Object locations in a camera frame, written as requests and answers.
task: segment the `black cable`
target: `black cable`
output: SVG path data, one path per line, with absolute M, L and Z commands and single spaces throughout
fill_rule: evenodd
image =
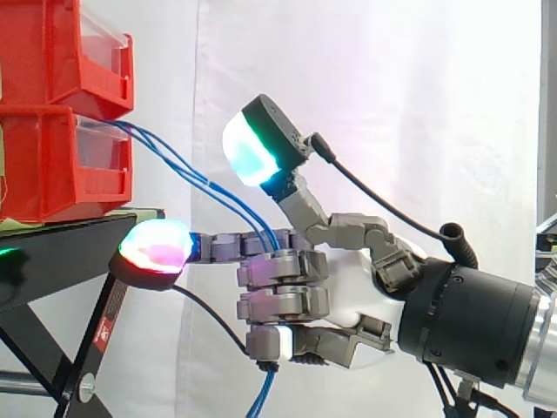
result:
M 331 147 L 326 143 L 319 133 L 312 134 L 311 145 L 315 152 L 327 163 L 333 165 L 341 174 L 349 179 L 356 187 L 358 187 L 369 198 L 379 205 L 383 206 L 388 212 L 411 226 L 412 228 L 424 233 L 428 237 L 437 239 L 443 243 L 446 251 L 451 254 L 454 260 L 461 266 L 478 268 L 478 259 L 472 247 L 466 241 L 464 231 L 458 224 L 450 223 L 441 227 L 440 233 L 437 233 L 426 226 L 421 225 L 418 221 L 410 218 L 405 213 L 391 205 L 385 199 L 381 198 L 376 192 L 370 189 L 355 174 L 337 160 L 337 156 Z
M 495 408 L 495 410 L 498 411 L 498 412 L 501 412 L 504 416 L 506 416 L 508 418 L 520 418 L 520 415 L 518 415 L 511 408 L 506 407 L 502 403 L 499 403 L 497 408 Z
M 433 378 L 433 383 L 435 383 L 435 387 L 437 388 L 437 391 L 439 392 L 439 396 L 441 397 L 441 402 L 443 402 L 443 408 L 449 409 L 451 405 L 449 404 L 449 400 L 446 397 L 445 389 L 443 389 L 443 384 L 441 383 L 441 379 L 439 378 L 439 375 L 433 368 L 432 363 L 426 361 L 424 362 L 424 364 L 426 365 L 427 370 L 429 370 L 429 374 Z
M 443 379 L 443 382 L 445 382 L 445 386 L 449 391 L 449 394 L 451 394 L 451 397 L 453 398 L 453 401 L 456 401 L 457 395 L 456 395 L 456 390 L 454 390 L 454 386 L 451 383 L 451 380 L 449 379 L 449 376 L 446 374 L 445 369 L 442 366 L 437 366 L 437 369 L 439 370 L 439 373 L 441 375 L 441 379 Z
M 226 333 L 234 340 L 240 351 L 244 355 L 248 355 L 247 350 L 245 349 L 244 343 L 239 339 L 239 337 L 232 331 L 232 328 L 221 318 L 221 316 L 215 312 L 215 310 L 207 305 L 201 298 L 199 298 L 195 293 L 189 291 L 188 289 L 184 289 L 180 286 L 172 286 L 172 290 L 183 294 L 184 296 L 190 298 L 195 303 L 197 303 L 200 307 L 202 307 L 218 324 L 226 331 Z
M 514 412 L 511 408 L 503 405 L 493 396 L 484 394 L 479 390 L 474 389 L 472 391 L 472 396 L 470 399 L 471 401 L 476 402 L 478 405 L 481 405 L 482 407 L 487 409 L 491 409 L 492 411 L 500 412 L 508 418 L 520 418 L 520 415 Z

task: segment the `robotic hand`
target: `robotic hand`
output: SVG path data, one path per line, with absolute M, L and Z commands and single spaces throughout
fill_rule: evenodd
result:
M 293 226 L 289 236 L 307 245 L 246 259 L 238 269 L 238 284 L 247 289 L 238 318 L 251 326 L 252 358 L 322 359 L 350 367 L 358 346 L 383 355 L 396 342 L 427 366 L 447 367 L 462 378 L 455 416 L 474 416 L 471 401 L 493 405 L 493 399 L 479 401 L 473 389 L 478 382 L 514 385 L 528 401 L 557 406 L 555 296 L 478 271 L 456 224 L 436 235 L 454 258 L 447 262 L 419 254 L 382 218 L 327 216 L 297 168 L 313 151 L 329 163 L 336 157 L 318 134 L 304 138 L 267 96 L 249 103 L 223 140 L 239 177 L 260 184 Z M 246 148 L 255 163 L 240 157 Z M 320 245 L 330 248 L 327 255 L 312 249 Z M 352 293 L 344 291 L 346 282 L 354 285 Z M 333 327 L 312 324 L 323 319 Z

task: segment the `stacked red bins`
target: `stacked red bins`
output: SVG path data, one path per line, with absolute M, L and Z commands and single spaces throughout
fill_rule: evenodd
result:
M 131 200 L 132 42 L 79 0 L 0 0 L 0 218 L 102 216 Z

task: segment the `white backdrop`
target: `white backdrop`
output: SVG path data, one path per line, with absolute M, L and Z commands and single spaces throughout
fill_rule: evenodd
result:
M 431 227 L 458 220 L 484 269 L 531 281 L 538 3 L 200 0 L 198 14 L 194 0 L 84 1 L 135 38 L 137 109 L 129 120 L 164 136 L 273 226 L 286 226 L 279 210 L 236 180 L 220 147 L 226 121 L 261 91 L 300 129 L 321 131 L 364 181 L 413 217 Z M 134 203 L 165 207 L 187 221 L 189 189 L 139 147 L 135 164 Z M 302 172 L 327 211 L 386 216 L 396 233 L 443 255 L 324 163 L 314 159 Z M 191 215 L 206 233 L 246 229 L 195 193 Z M 234 269 L 195 266 L 187 281 L 243 333 L 235 320 Z M 35 305 L 70 355 L 99 288 L 97 280 Z M 1 358 L 2 367 L 12 363 L 4 351 Z M 98 392 L 115 418 L 240 417 L 262 380 L 181 296 L 130 291 Z M 500 395 L 530 416 L 518 391 Z M 51 402 L 21 397 L 2 396 L 0 404 L 0 416 L 17 418 L 50 416 L 53 409 Z M 263 416 L 441 412 L 423 367 L 397 354 L 356 372 L 285 365 Z
M 240 184 L 220 146 L 225 123 L 259 92 L 301 130 L 324 134 L 341 160 L 413 217 L 431 227 L 458 220 L 483 269 L 532 281 L 538 3 L 202 0 L 197 60 L 193 162 L 273 226 L 285 226 L 284 217 Z M 381 214 L 396 233 L 443 255 L 321 161 L 302 173 L 327 211 Z M 209 233 L 245 230 L 195 193 L 192 222 Z M 243 333 L 234 268 L 192 268 L 188 286 Z M 205 313 L 186 307 L 178 416 L 242 416 L 263 378 Z M 502 397 L 531 415 L 518 391 Z M 263 416 L 442 415 L 426 370 L 397 354 L 357 372 L 285 365 Z

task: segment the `screw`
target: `screw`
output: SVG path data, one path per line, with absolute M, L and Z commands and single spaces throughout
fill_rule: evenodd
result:
M 79 381 L 77 398 L 82 403 L 89 402 L 95 394 L 95 375 L 93 373 L 85 374 Z

